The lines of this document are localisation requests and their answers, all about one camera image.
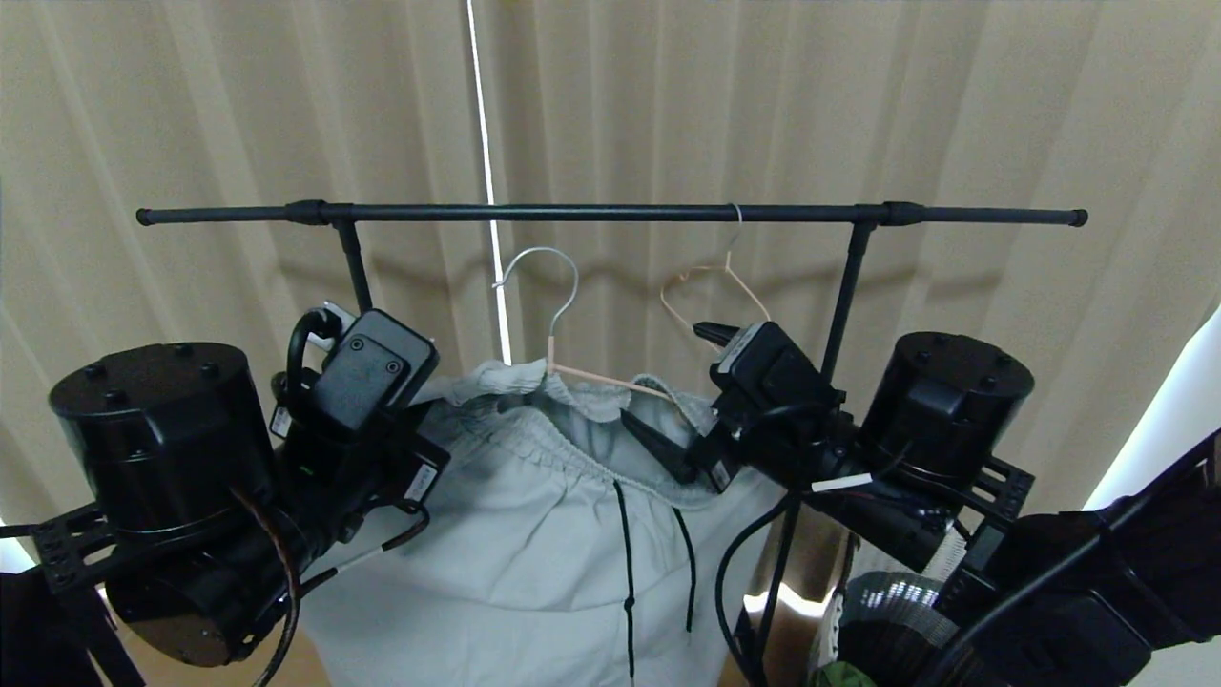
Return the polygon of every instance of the clothes hanger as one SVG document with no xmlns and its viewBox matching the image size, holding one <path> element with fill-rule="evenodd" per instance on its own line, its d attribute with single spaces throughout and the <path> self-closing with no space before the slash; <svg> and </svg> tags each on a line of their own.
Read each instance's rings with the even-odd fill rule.
<svg viewBox="0 0 1221 687">
<path fill-rule="evenodd" d="M 737 283 L 737 286 L 741 287 L 741 289 L 745 290 L 746 294 L 751 297 L 751 300 L 755 300 L 755 304 L 758 305 L 759 310 L 763 311 L 763 318 L 767 320 L 767 321 L 772 321 L 772 312 L 769 312 L 767 310 L 767 306 L 763 304 L 763 301 L 758 299 L 758 297 L 755 294 L 755 292 L 751 290 L 751 287 L 747 286 L 745 281 L 742 281 L 742 277 L 737 276 L 737 272 L 735 272 L 734 267 L 730 265 L 730 261 L 734 259 L 734 243 L 737 243 L 737 238 L 742 234 L 741 227 L 742 227 L 742 223 L 744 223 L 742 222 L 742 209 L 737 206 L 737 203 L 730 203 L 730 205 L 735 210 L 737 210 L 737 226 L 739 226 L 739 228 L 737 228 L 737 233 L 735 233 L 734 237 L 729 240 L 729 246 L 725 249 L 725 264 L 723 264 L 723 265 L 696 265 L 696 266 L 694 266 L 694 267 L 691 267 L 691 268 L 689 268 L 686 271 L 675 273 L 674 276 L 672 276 L 668 279 L 665 279 L 664 283 L 662 283 L 662 289 L 661 289 L 661 293 L 659 293 L 661 299 L 662 299 L 662 305 L 665 308 L 667 311 L 670 312 L 670 316 L 673 316 L 674 318 L 676 318 L 679 321 L 679 323 L 683 325 L 683 328 L 685 331 L 694 331 L 694 327 L 691 326 L 691 322 L 689 322 L 686 320 L 686 317 L 684 317 L 683 315 L 680 315 L 679 311 L 676 309 L 674 309 L 674 305 L 670 305 L 669 300 L 665 299 L 665 289 L 669 288 L 670 286 L 673 286 L 674 282 L 676 282 L 676 281 L 686 281 L 687 278 L 690 278 L 696 272 L 709 272 L 709 273 L 724 272 L 724 273 L 728 273 Z M 709 349 L 712 349 L 714 353 L 720 354 L 720 349 L 718 349 L 714 345 L 714 343 L 712 343 L 711 340 L 703 339 L 703 338 L 701 338 L 701 340 L 703 340 L 706 343 L 706 345 Z"/>
<path fill-rule="evenodd" d="M 624 382 L 621 379 L 603 377 L 601 375 L 595 375 L 592 372 L 585 372 L 581 370 L 570 369 L 568 366 L 562 366 L 556 362 L 556 322 L 559 321 L 559 316 L 564 314 L 564 310 L 567 310 L 573 304 L 573 301 L 576 300 L 576 290 L 580 288 L 581 284 L 581 270 L 576 267 L 576 262 L 573 261 L 573 257 L 569 257 L 568 254 L 564 253 L 563 250 L 559 250 L 558 248 L 552 248 L 549 245 L 535 245 L 534 248 L 526 248 L 525 250 L 521 250 L 520 253 L 513 256 L 513 260 L 509 261 L 508 268 L 504 270 L 504 276 L 501 278 L 501 281 L 493 283 L 492 288 L 495 289 L 504 287 L 504 284 L 509 281 L 509 276 L 513 273 L 513 268 L 518 265 L 518 260 L 529 255 L 530 253 L 537 253 L 537 251 L 554 253 L 560 257 L 564 257 L 564 261 L 568 262 L 568 266 L 573 267 L 573 292 L 569 293 L 568 300 L 565 300 L 564 304 L 560 305 L 558 310 L 556 310 L 556 314 L 552 315 L 551 326 L 547 328 L 547 375 L 560 373 L 560 375 L 568 375 L 570 377 L 580 377 L 582 379 L 589 379 L 602 384 L 609 384 L 612 387 L 623 387 L 624 389 L 640 392 L 641 394 L 659 397 L 662 399 L 665 399 L 667 401 L 673 403 L 674 401 L 673 399 L 670 399 L 668 395 L 656 389 L 650 389 L 647 387 L 641 387 L 639 384 L 632 384 L 630 382 Z"/>
</svg>

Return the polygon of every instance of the empty hanger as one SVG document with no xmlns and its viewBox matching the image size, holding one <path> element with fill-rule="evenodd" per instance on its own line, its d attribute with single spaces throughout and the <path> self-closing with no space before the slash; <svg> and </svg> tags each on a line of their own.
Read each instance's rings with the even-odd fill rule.
<svg viewBox="0 0 1221 687">
<path fill-rule="evenodd" d="M 742 226 L 742 209 L 739 207 L 736 203 L 730 203 L 730 205 L 733 205 L 733 207 L 735 210 L 737 210 L 737 226 L 739 226 L 739 228 L 737 228 L 737 233 L 735 233 L 734 237 L 729 240 L 729 246 L 725 249 L 725 264 L 723 264 L 723 265 L 696 265 L 696 266 L 694 266 L 694 267 L 691 267 L 691 268 L 689 268 L 686 271 L 675 273 L 674 276 L 667 278 L 664 283 L 662 283 L 662 290 L 659 293 L 659 295 L 662 298 L 662 305 L 665 308 L 667 311 L 670 312 L 670 315 L 674 318 L 679 320 L 679 322 L 683 325 L 683 328 L 686 329 L 686 331 L 692 331 L 691 322 L 689 322 L 686 320 L 686 317 L 684 317 L 683 315 L 680 315 L 679 311 L 676 309 L 674 309 L 674 305 L 670 305 L 670 303 L 665 299 L 665 289 L 669 288 L 675 281 L 686 281 L 695 272 L 724 272 L 724 273 L 728 273 L 730 277 L 733 277 L 733 279 L 737 283 L 737 286 L 740 286 L 741 289 L 745 290 L 746 294 L 751 297 L 751 300 L 755 300 L 755 304 L 759 306 L 759 310 L 763 310 L 763 318 L 767 320 L 767 321 L 772 321 L 772 314 L 767 311 L 767 306 L 763 305 L 763 301 L 759 300 L 757 295 L 755 295 L 755 292 L 751 290 L 751 287 L 746 286 L 746 282 L 742 281 L 742 278 L 740 276 L 737 276 L 737 272 L 735 272 L 734 267 L 730 265 L 730 261 L 734 257 L 734 243 L 737 243 L 737 237 L 742 234 L 742 229 L 741 229 L 741 226 Z M 712 349 L 713 351 L 716 351 L 718 354 L 720 353 L 720 349 L 718 349 L 717 347 L 714 347 L 711 340 L 705 339 L 705 343 L 707 343 L 708 348 Z"/>
<path fill-rule="evenodd" d="M 573 304 L 573 301 L 576 300 L 576 290 L 580 288 L 581 284 L 581 271 L 576 267 L 576 262 L 573 261 L 573 257 L 569 257 L 568 254 L 564 253 L 563 250 L 552 248 L 549 245 L 535 245 L 534 248 L 526 248 L 525 250 L 521 250 L 520 253 L 514 255 L 513 260 L 509 261 L 508 268 L 504 270 L 504 277 L 501 278 L 501 281 L 493 283 L 492 288 L 503 287 L 509 281 L 509 275 L 513 273 L 513 268 L 518 265 L 518 260 L 529 255 L 530 253 L 537 253 L 537 251 L 554 253 L 560 257 L 564 257 L 564 261 L 568 262 L 568 266 L 573 267 L 573 292 L 569 293 L 568 300 L 565 300 L 564 304 L 560 305 L 558 310 L 556 310 L 556 314 L 552 315 L 551 326 L 547 328 L 547 375 L 553 375 L 553 373 L 569 375 L 571 377 L 580 377 L 582 379 L 600 382 L 602 384 L 609 384 L 613 387 L 623 387 L 624 389 L 631 389 L 632 392 L 640 392 L 641 394 L 650 394 L 652 397 L 659 397 L 662 399 L 665 399 L 667 401 L 673 401 L 673 399 L 670 399 L 668 395 L 656 389 L 650 389 L 647 387 L 641 387 L 639 384 L 632 384 L 630 382 L 623 382 L 621 379 L 613 379 L 609 377 L 603 377 L 601 375 L 593 375 L 591 372 L 570 369 L 568 366 L 562 366 L 556 362 L 556 322 L 559 321 L 559 315 L 564 314 L 564 310 L 567 310 Z"/>
</svg>

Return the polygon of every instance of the metal hanger hook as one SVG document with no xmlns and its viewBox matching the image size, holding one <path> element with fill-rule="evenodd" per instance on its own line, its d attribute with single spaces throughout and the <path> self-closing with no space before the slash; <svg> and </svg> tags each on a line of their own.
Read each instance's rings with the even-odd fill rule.
<svg viewBox="0 0 1221 687">
<path fill-rule="evenodd" d="M 501 281 L 493 283 L 492 288 L 493 289 L 501 288 L 509 281 L 509 275 L 513 273 L 513 267 L 518 266 L 518 260 L 529 255 L 530 253 L 537 253 L 540 250 L 546 253 L 556 253 L 560 257 L 564 257 L 564 261 L 568 262 L 568 266 L 573 267 L 573 292 L 569 293 L 568 300 L 565 300 L 564 304 L 560 305 L 558 310 L 556 310 L 556 314 L 552 315 L 551 327 L 547 329 L 547 336 L 556 336 L 556 322 L 559 321 L 559 315 L 564 314 L 564 310 L 567 310 L 573 304 L 573 301 L 576 300 L 576 290 L 581 287 L 581 270 L 576 267 L 576 262 L 573 261 L 573 257 L 568 256 L 568 253 L 564 253 L 558 248 L 552 248 L 551 245 L 535 245 L 534 248 L 526 248 L 525 250 L 521 250 L 520 253 L 513 256 L 513 259 L 509 261 L 509 266 L 505 267 L 504 270 L 504 277 L 501 278 Z"/>
</svg>

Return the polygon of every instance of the drawstring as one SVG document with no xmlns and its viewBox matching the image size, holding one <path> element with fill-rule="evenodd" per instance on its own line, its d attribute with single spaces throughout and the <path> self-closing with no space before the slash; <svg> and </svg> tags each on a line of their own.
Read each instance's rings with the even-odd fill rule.
<svg viewBox="0 0 1221 687">
<path fill-rule="evenodd" d="M 674 517 L 679 520 L 679 530 L 683 531 L 683 542 L 687 545 L 687 560 L 691 563 L 691 592 L 687 594 L 687 632 L 691 632 L 691 619 L 695 616 L 695 547 L 691 545 L 691 534 L 686 531 L 686 522 L 678 509 L 672 509 Z"/>
<path fill-rule="evenodd" d="M 628 553 L 628 598 L 623 602 L 623 610 L 628 614 L 628 677 L 636 681 L 636 649 L 632 642 L 631 606 L 636 605 L 636 581 L 631 575 L 631 534 L 628 532 L 628 506 L 623 502 L 623 487 L 614 483 L 614 493 L 619 497 L 619 516 L 623 519 L 623 547 Z"/>
</svg>

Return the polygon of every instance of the clothing rack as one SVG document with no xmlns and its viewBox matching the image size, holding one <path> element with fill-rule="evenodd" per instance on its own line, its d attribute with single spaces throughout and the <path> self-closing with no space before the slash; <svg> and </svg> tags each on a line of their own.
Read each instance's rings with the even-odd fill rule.
<svg viewBox="0 0 1221 687">
<path fill-rule="evenodd" d="M 310 226 L 330 225 L 339 234 L 339 243 L 348 260 L 352 286 L 357 293 L 360 311 L 372 308 L 369 277 L 360 256 L 357 236 L 359 221 L 614 221 L 614 222 L 786 222 L 786 223 L 850 223 L 844 275 L 832 315 L 830 331 L 823 350 L 821 372 L 830 382 L 839 359 L 844 328 L 861 276 L 861 264 L 869 245 L 869 236 L 879 226 L 910 226 L 922 222 L 972 222 L 972 223 L 1040 223 L 1082 226 L 1089 218 L 1085 210 L 1028 210 L 1016 207 L 938 207 L 917 203 L 886 201 L 858 205 L 597 205 L 597 204 L 513 204 L 513 205 L 364 205 L 353 203 L 327 203 L 325 200 L 299 200 L 287 205 L 245 207 L 187 207 L 168 210 L 140 209 L 136 220 L 144 226 L 159 223 L 238 222 L 238 221 L 287 221 Z M 744 609 L 739 616 L 736 636 L 744 655 L 751 656 L 755 675 L 746 678 L 756 685 L 767 685 L 763 675 L 763 653 L 767 648 L 772 620 L 775 615 L 780 581 L 789 561 L 792 538 L 801 509 L 801 500 L 788 497 L 783 509 L 784 523 L 775 563 L 768 587 L 767 604 L 759 628 L 751 628 Z M 775 510 L 777 517 L 781 510 Z"/>
</svg>

